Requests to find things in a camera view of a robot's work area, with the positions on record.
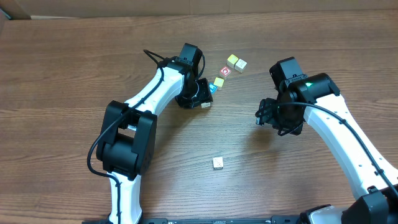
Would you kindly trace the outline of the plain wood block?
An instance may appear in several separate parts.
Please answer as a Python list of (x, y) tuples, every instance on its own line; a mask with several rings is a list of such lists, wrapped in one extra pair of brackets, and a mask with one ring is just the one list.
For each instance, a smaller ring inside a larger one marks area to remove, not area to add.
[(247, 65), (247, 62), (244, 61), (243, 59), (239, 59), (235, 65), (234, 65), (234, 69), (237, 70), (239, 73), (243, 73), (243, 71), (245, 70)]
[(202, 108), (208, 108), (208, 107), (210, 107), (210, 106), (211, 106), (211, 103), (210, 103), (210, 102), (202, 103), (202, 104), (201, 104), (201, 107), (202, 107)]

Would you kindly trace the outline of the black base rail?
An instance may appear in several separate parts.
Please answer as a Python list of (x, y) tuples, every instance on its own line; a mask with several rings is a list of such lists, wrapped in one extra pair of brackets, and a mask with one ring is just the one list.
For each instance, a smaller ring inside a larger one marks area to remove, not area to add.
[(141, 218), (138, 224), (297, 224), (299, 215), (273, 215), (270, 218), (214, 218), (214, 219), (179, 219)]

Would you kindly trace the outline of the wood block red bone face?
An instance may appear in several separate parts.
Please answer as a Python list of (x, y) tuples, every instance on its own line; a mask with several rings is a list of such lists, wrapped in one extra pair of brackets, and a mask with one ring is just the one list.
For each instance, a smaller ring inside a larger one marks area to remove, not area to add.
[(214, 170), (223, 169), (223, 158), (222, 157), (214, 157), (213, 158), (213, 168)]

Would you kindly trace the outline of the blue L block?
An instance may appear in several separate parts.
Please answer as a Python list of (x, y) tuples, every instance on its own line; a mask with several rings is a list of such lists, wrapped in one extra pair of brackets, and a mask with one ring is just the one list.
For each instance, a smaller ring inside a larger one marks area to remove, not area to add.
[(211, 94), (214, 94), (217, 91), (218, 87), (216, 85), (214, 85), (213, 83), (210, 83), (209, 89), (210, 89)]

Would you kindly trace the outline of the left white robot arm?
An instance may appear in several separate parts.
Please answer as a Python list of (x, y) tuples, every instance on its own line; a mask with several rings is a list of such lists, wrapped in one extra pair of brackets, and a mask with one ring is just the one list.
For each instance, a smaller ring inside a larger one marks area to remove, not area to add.
[(184, 44), (173, 57), (144, 53), (156, 64), (155, 76), (136, 96), (107, 105), (86, 158), (88, 170), (111, 184), (111, 212), (102, 223), (142, 222), (141, 179), (153, 158), (157, 120), (165, 107), (172, 100), (184, 109), (213, 101), (202, 77), (205, 56), (196, 45)]

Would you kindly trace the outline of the red O block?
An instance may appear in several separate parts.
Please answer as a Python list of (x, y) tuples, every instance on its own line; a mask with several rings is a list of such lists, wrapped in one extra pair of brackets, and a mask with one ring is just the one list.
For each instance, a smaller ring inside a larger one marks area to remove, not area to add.
[(224, 66), (220, 69), (220, 77), (226, 80), (231, 75), (231, 69), (228, 66)]

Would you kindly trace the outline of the yellow C block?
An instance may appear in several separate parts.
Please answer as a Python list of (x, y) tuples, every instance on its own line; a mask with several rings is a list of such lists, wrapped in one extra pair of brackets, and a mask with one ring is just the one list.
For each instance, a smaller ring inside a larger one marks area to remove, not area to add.
[(217, 77), (217, 78), (215, 78), (213, 84), (214, 84), (214, 86), (217, 87), (218, 90), (222, 90), (222, 87), (224, 85), (224, 79)]

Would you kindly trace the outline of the yellow block top right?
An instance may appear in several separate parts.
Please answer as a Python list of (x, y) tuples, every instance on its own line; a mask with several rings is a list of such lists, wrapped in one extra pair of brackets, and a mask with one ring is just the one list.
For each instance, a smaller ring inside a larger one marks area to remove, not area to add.
[(234, 54), (231, 54), (226, 61), (227, 66), (234, 68), (235, 64), (238, 62), (239, 58)]

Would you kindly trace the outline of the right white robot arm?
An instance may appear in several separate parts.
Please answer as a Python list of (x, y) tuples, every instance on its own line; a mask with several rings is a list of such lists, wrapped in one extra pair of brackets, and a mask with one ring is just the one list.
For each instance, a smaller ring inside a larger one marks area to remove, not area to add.
[(323, 139), (348, 179), (354, 203), (330, 204), (302, 212), (292, 223), (397, 223), (397, 168), (359, 127), (340, 89), (325, 73), (305, 74), (294, 57), (279, 60), (269, 73), (277, 98), (261, 100), (258, 125), (279, 136), (299, 135), (307, 123)]

